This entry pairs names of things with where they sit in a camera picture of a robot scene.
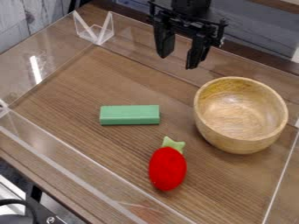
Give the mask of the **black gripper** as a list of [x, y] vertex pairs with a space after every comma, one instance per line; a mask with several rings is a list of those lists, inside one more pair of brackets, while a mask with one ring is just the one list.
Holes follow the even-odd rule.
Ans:
[[159, 56], [164, 59], [173, 52], [175, 33], [192, 37], [185, 68], [193, 69], [205, 60], [211, 46], [221, 47], [225, 18], [211, 15], [211, 0], [148, 0], [148, 20], [153, 26], [153, 40]]

